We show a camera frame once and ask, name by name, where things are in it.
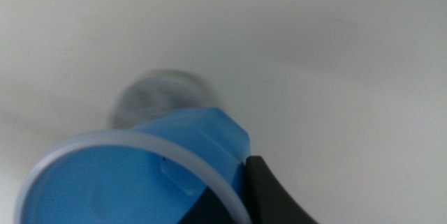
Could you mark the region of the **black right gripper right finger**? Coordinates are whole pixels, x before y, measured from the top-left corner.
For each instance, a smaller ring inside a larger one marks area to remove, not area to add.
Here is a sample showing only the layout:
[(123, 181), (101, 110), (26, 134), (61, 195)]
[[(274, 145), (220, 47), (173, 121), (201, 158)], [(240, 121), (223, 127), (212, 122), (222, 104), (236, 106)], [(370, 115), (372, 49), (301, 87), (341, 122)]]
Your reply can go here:
[(253, 223), (317, 224), (289, 195), (261, 156), (246, 159), (246, 206)]

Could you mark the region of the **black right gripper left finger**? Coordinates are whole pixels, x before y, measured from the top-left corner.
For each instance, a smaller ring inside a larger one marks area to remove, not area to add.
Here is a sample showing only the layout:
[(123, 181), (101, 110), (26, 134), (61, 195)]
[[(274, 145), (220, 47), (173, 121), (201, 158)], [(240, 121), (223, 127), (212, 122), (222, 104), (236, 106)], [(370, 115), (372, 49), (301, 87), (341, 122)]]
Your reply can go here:
[(179, 224), (233, 224), (233, 219), (220, 199), (206, 188)]

